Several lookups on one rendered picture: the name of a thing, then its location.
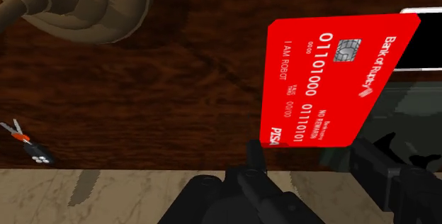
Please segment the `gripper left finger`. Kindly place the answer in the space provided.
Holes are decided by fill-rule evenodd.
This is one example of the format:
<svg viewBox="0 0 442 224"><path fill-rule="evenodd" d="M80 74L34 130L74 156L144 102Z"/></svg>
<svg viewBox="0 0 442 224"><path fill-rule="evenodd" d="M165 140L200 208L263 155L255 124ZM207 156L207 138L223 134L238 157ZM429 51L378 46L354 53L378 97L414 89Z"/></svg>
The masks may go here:
<svg viewBox="0 0 442 224"><path fill-rule="evenodd" d="M325 224L296 194L282 191L267 175L259 140L246 145L246 169L237 180L263 224Z"/></svg>

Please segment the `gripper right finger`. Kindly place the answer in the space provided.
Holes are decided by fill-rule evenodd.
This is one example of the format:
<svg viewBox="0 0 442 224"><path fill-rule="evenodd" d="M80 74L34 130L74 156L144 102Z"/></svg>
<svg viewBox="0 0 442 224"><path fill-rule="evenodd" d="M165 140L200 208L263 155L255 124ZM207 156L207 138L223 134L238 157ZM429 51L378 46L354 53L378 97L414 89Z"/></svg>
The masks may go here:
<svg viewBox="0 0 442 224"><path fill-rule="evenodd" d="M442 224L442 179L389 157L391 139L351 145L349 171L393 224Z"/></svg>

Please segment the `dark green block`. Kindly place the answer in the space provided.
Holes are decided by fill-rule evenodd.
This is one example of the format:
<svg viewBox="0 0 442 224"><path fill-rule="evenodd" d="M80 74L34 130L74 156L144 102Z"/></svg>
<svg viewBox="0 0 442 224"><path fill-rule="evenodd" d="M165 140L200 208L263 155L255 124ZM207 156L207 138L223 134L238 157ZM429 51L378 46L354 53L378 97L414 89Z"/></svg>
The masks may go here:
<svg viewBox="0 0 442 224"><path fill-rule="evenodd" d="M389 82L378 97L358 137L375 142L388 133L395 154L440 155L427 169L442 169L442 82Z"/></svg>

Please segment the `red bank card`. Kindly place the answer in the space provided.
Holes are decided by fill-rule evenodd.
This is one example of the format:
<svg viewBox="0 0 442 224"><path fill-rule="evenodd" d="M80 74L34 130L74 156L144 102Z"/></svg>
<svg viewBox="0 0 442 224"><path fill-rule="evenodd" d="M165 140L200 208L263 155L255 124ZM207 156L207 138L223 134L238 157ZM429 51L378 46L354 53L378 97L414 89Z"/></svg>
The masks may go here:
<svg viewBox="0 0 442 224"><path fill-rule="evenodd" d="M261 144L268 148L350 145L419 24L415 13L272 22Z"/></svg>

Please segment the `dark wooden table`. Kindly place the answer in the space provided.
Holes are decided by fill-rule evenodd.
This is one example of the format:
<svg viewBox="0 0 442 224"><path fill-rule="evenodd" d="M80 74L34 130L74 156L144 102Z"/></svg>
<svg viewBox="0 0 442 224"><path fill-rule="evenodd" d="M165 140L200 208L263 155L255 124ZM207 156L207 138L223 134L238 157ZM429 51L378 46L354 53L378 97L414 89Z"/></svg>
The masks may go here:
<svg viewBox="0 0 442 224"><path fill-rule="evenodd" d="M259 136L266 31L277 18L392 13L442 0L154 0L107 45L19 20L0 34L0 120L58 169L223 170Z"/></svg>

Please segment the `keys with black fob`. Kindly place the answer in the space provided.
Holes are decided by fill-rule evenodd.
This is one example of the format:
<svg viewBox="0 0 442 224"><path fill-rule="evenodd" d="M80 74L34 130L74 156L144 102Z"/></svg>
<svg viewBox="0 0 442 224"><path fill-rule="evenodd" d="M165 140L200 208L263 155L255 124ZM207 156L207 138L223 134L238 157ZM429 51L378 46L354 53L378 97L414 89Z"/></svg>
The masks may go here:
<svg viewBox="0 0 442 224"><path fill-rule="evenodd" d="M30 137L23 133L19 122L14 118L13 126L8 123L0 122L0 126L10 132L11 136L23 143L23 149L38 164L54 164L55 160L52 154L44 146L33 142Z"/></svg>

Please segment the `beige lamp base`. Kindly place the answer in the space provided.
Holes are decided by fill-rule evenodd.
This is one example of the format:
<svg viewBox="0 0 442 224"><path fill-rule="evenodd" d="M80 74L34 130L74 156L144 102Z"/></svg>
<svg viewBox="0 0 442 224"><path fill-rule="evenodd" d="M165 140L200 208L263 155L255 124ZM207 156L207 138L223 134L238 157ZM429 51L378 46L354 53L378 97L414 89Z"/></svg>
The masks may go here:
<svg viewBox="0 0 442 224"><path fill-rule="evenodd" d="M143 23L153 0L0 0L0 32L19 18L76 43L114 43Z"/></svg>

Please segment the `black tablet with white frame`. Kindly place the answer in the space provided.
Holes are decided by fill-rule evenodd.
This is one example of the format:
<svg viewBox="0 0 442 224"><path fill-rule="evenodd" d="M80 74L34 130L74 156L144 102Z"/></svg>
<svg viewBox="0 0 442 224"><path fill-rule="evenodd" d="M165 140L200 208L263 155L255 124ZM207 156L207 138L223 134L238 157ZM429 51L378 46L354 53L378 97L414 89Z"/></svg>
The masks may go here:
<svg viewBox="0 0 442 224"><path fill-rule="evenodd" d="M405 8L421 23L401 56L396 72L442 72L442 6Z"/></svg>

